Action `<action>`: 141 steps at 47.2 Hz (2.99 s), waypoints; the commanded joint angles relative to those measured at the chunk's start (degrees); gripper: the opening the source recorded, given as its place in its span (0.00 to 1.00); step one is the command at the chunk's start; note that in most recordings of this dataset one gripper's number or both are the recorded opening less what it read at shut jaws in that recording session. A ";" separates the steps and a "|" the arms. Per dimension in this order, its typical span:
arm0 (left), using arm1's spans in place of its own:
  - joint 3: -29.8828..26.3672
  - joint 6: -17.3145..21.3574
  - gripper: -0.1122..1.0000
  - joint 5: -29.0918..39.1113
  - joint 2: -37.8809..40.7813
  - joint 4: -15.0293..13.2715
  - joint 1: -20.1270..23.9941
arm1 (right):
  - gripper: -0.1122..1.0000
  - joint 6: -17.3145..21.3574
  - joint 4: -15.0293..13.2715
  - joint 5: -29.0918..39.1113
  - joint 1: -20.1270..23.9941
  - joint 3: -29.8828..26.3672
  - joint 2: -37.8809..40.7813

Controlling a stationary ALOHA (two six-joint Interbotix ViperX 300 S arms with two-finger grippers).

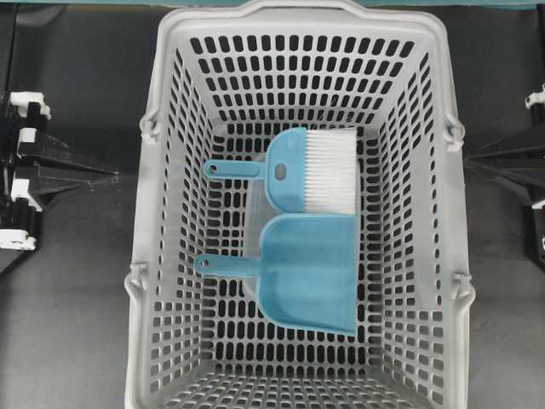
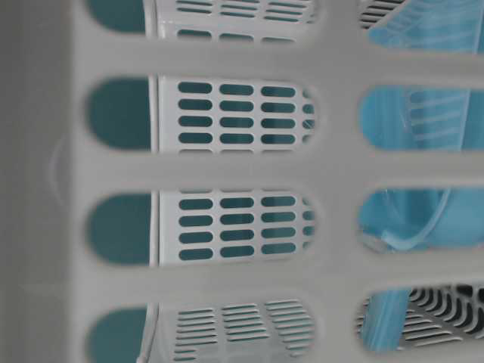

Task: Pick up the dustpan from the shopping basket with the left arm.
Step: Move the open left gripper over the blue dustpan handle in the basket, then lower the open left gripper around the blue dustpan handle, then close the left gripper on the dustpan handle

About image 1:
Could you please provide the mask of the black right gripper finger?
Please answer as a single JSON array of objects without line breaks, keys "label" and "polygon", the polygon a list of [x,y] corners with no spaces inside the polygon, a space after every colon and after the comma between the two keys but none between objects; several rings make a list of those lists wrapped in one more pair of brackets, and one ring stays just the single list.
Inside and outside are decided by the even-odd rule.
[{"label": "black right gripper finger", "polygon": [[530,153],[536,146],[531,128],[481,147],[468,155],[468,168],[488,173],[494,181],[516,193],[524,205],[532,205],[536,162]]}]

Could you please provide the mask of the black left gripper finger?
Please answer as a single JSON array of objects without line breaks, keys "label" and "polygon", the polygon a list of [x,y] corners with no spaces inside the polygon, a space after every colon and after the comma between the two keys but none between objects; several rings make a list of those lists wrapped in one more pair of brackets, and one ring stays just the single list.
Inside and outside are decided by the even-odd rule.
[{"label": "black left gripper finger", "polygon": [[45,132],[32,144],[32,197],[48,203],[56,194],[119,182],[118,170]]}]

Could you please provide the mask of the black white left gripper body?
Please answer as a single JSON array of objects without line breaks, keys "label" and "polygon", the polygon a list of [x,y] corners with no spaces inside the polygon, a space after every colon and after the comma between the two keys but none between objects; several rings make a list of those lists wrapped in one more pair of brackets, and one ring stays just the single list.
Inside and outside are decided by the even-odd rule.
[{"label": "black white left gripper body", "polygon": [[37,179],[38,135],[51,110],[44,94],[12,92],[1,104],[1,247],[35,249],[43,205],[31,192]]}]

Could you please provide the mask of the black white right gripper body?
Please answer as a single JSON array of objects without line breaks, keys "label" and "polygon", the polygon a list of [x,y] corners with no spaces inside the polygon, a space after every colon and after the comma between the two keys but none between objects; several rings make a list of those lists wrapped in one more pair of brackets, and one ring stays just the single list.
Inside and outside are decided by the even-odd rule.
[{"label": "black white right gripper body", "polygon": [[536,162],[536,180],[531,190],[532,218],[535,231],[536,258],[544,259],[544,85],[542,90],[526,97],[525,106],[531,110],[532,134],[536,137],[536,146],[530,158]]}]

